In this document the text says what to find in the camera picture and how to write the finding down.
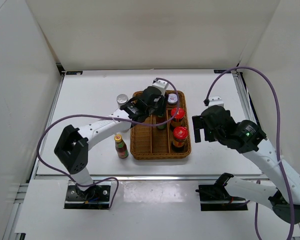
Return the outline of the green-label sauce bottle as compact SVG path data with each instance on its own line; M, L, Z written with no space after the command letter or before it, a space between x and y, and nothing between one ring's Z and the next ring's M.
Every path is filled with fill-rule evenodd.
M156 126L156 128L158 130L164 130L167 128L167 123L163 123L167 120L166 116L165 115L161 115L161 116L156 116L155 117L155 121L156 121L156 124L159 124Z
M127 145L123 140L123 137L120 134L116 134L114 136L114 141L115 141L115 149L116 149L118 157L121 159L127 158L129 155L129 152L127 149Z

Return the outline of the white-lid spice jar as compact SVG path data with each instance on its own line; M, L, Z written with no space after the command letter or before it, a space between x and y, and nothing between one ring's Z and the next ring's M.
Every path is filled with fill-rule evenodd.
M175 93L169 93L167 98L167 108L173 109L178 105L178 95Z

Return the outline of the red-lid sauce jar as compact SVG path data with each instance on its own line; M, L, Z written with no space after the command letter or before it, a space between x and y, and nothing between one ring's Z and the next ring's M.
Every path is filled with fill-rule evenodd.
M182 152L184 150L188 133L188 129L184 126L178 126L173 130L171 148L175 152Z
M185 110L183 108L179 108L177 110L177 108L173 108L171 110L171 116L174 116L174 118L171 120L170 122L170 129L171 130L174 130L175 128L177 127L182 127L183 126L183 120L184 120L184 117L185 117Z

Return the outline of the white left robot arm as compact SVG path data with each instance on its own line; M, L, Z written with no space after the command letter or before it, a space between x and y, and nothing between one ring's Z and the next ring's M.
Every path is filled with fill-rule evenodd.
M64 165L76 186L76 193L83 200L96 197L96 187L87 169L88 153L95 145L114 135L144 123L151 116L165 113L168 83L153 83L143 92L128 100L105 119L82 127L66 126L54 148L54 154Z

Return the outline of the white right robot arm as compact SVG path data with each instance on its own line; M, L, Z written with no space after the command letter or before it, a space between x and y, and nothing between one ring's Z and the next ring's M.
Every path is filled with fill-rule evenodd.
M253 200L287 223L291 221L290 207L293 207L294 223L300 223L300 175L284 159L277 159L276 149L260 126L247 119L235 122L231 112L219 105L193 116L192 123L195 142L201 142L200 130L204 130L205 141L219 142L236 150L273 183L273 186L257 185L225 172L213 185L217 198Z

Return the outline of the brown wicker basket tray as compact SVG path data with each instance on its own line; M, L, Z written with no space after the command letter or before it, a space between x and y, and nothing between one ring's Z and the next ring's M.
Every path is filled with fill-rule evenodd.
M188 130L183 149L175 151L172 148L173 130L170 129L170 122L164 129L137 125L130 130L130 153L136 160L183 159L190 155L192 147L186 98L180 90L178 95L180 107L185 111L181 126Z

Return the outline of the far silver-lid salt shaker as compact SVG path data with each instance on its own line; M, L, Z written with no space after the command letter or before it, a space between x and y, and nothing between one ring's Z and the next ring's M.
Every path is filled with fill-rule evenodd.
M116 97L116 102L118 105L118 108L120 109L122 106L125 106L129 101L129 98L126 94L119 94Z

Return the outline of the silver-lid salt shaker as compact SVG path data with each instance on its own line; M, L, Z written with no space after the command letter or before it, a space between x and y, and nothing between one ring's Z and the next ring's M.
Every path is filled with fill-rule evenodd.
M128 127L127 129L121 130L120 133L126 133L130 130L130 127Z
M120 109L122 106L125 106L129 101L129 98L126 94L119 94L116 97L116 102L118 105L118 108Z

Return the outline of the near silver-lid salt shaker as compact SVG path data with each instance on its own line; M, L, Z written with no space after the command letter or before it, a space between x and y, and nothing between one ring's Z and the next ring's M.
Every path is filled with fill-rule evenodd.
M130 127L128 127L127 129L121 130L120 133L126 133L130 130Z

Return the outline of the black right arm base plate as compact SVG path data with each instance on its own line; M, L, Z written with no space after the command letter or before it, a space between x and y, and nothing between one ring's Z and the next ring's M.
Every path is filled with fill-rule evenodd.
M247 211L249 201L242 197L230 196L213 184L199 185L195 190L199 195L202 212Z

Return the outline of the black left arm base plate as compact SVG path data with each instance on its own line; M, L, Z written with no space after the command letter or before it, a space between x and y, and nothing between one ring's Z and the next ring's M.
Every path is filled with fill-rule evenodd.
M82 191L74 183L67 186L64 209L68 210L108 210L110 208L111 182L101 184Z

